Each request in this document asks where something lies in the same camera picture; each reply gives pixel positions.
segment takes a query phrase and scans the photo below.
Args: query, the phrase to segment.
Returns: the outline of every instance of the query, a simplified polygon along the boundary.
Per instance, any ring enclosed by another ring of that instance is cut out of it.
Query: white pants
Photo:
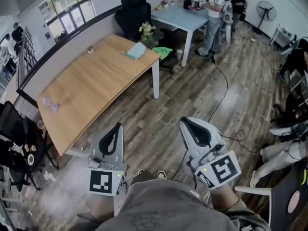
[[[307,143],[292,141],[275,144],[260,151],[264,165],[256,170],[254,184],[275,170],[288,167],[307,156]]]

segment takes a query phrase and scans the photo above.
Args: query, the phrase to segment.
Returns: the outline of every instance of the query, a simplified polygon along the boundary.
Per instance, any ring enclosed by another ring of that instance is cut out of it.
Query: wooden floor
[[[186,33],[179,30],[177,35],[183,49]],[[257,41],[251,41],[252,37],[256,37]],[[179,119],[193,116],[208,120],[226,91],[225,78],[217,68],[193,53],[202,45],[202,38],[201,33],[194,33],[194,47],[185,68],[172,60],[169,64],[174,65],[174,74],[160,71],[158,100],[153,99],[149,74],[146,73],[99,116],[74,147],[89,149],[97,131],[108,124],[121,122],[125,131],[128,180],[141,168],[151,173],[164,170],[169,178],[173,177],[186,150],[179,133]],[[211,123],[225,136],[235,137],[236,132],[242,129],[246,134],[242,144],[258,151],[262,144],[275,140],[269,133],[269,121],[274,117],[272,106],[284,103],[288,95],[287,85],[279,80],[275,72],[281,59],[269,46],[267,37],[255,35],[251,26],[240,22],[232,46],[222,47],[216,56],[216,63],[226,75],[229,89]],[[226,140],[226,143],[230,150],[236,152],[243,172],[234,185],[248,185],[259,154],[248,152],[235,141]],[[12,214],[17,227],[65,231],[74,224],[77,213],[89,210],[92,196],[85,193],[83,175],[87,161],[65,155],[58,158],[58,162],[59,171],[46,166],[46,170],[55,176],[55,182],[45,181],[42,174],[36,175],[35,180],[42,191],[35,191],[30,186],[24,187],[21,193],[16,189],[6,193],[25,201],[18,205],[21,211]],[[194,185],[193,174],[186,164],[183,164],[175,180]],[[197,190],[207,198],[207,189],[200,182]],[[115,199],[117,210],[123,200],[123,193]]]

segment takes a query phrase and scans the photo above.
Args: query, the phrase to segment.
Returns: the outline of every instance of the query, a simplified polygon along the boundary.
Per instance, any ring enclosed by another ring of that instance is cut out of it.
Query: paper cup
[[[177,59],[178,59],[178,61],[181,60],[182,55],[183,55],[183,51],[182,50],[177,50]]]

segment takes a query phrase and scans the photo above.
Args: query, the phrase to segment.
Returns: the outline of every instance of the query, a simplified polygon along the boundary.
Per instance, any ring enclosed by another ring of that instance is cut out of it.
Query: white t-shirt
[[[214,6],[214,5],[223,5],[225,2],[225,0],[209,0],[209,3],[211,6]],[[211,17],[214,17],[214,18],[219,18],[220,17],[220,13],[221,12],[216,12],[214,10],[211,10],[209,8],[206,8],[207,11],[208,11],[208,15],[211,16]]]

